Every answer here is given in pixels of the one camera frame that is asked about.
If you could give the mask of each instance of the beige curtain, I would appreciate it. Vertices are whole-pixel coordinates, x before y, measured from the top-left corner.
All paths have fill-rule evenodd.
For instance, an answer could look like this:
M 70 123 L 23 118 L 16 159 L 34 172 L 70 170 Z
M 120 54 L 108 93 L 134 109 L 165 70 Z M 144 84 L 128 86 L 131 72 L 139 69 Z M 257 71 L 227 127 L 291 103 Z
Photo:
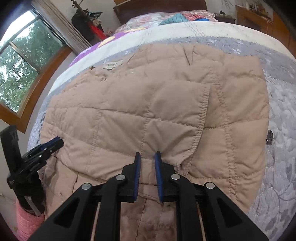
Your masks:
M 91 46 L 50 0 L 33 0 L 32 5 L 76 54 Z

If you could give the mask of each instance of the pink sleeve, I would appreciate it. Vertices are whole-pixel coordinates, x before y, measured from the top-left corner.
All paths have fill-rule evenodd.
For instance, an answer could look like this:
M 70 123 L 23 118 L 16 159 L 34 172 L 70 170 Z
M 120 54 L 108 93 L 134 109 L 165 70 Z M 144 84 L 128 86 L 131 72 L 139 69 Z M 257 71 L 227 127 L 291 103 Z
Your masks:
M 44 214 L 40 217 L 36 217 L 27 213 L 20 206 L 18 200 L 17 206 L 17 235 L 20 241 L 27 241 L 28 238 L 41 226 L 44 222 Z

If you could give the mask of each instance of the window frame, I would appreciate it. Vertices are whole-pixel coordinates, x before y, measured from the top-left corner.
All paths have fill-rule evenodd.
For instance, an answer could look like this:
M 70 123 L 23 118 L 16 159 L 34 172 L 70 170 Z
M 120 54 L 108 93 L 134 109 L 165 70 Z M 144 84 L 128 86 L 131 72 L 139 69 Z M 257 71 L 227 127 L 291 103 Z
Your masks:
M 30 86 L 24 99 L 22 100 L 21 106 L 17 113 L 6 106 L 3 102 L 0 102 L 0 119 L 5 121 L 9 125 L 16 125 L 17 129 L 22 133 L 26 132 L 35 105 L 50 78 L 53 76 L 61 63 L 72 52 L 72 49 L 65 44 L 62 38 L 51 28 L 51 26 L 40 16 L 40 14 L 33 7 L 31 8 L 31 10 L 34 11 L 37 17 L 26 24 L 23 28 L 21 28 L 16 34 L 14 34 L 0 49 L 0 54 L 2 54 L 3 51 L 5 51 L 5 49 L 10 45 L 38 73 L 36 79 Z M 38 19 L 40 19 L 43 24 L 53 33 L 53 35 L 61 43 L 64 44 L 63 46 L 61 46 L 60 50 L 54 56 L 52 56 L 48 63 L 46 63 L 41 69 L 39 69 L 32 61 L 30 61 L 12 42 L 24 29 L 26 29 Z

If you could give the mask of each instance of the window pane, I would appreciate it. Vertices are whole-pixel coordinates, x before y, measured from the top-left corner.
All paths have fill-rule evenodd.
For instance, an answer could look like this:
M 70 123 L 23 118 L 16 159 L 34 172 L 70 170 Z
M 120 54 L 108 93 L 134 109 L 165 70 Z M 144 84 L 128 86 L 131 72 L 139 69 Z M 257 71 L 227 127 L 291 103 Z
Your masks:
M 40 69 L 62 46 L 62 43 L 57 40 L 41 20 L 32 23 L 23 32 L 12 42 Z
M 24 26 L 26 26 L 29 22 L 31 22 L 34 18 L 36 18 L 36 16 L 37 15 L 32 10 L 30 10 L 25 12 L 16 20 L 14 20 L 6 30 L 5 34 L 3 35 L 0 41 L 0 47 L 2 47 L 7 42 L 7 40 L 9 40 L 14 34 L 16 34 Z
M 17 112 L 38 73 L 11 47 L 0 55 L 0 101 Z

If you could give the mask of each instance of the window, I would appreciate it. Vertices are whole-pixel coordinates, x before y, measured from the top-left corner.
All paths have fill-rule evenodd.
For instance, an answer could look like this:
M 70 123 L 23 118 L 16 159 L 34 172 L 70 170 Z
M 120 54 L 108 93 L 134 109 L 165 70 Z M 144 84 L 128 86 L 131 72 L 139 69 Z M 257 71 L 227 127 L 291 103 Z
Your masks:
M 17 18 L 0 41 L 0 118 L 24 132 L 42 90 L 70 52 L 34 9 Z M 25 111 L 28 103 L 30 111 Z M 26 123 L 21 123 L 23 114 Z M 7 115 L 15 116 L 13 123 L 11 118 L 7 121 Z

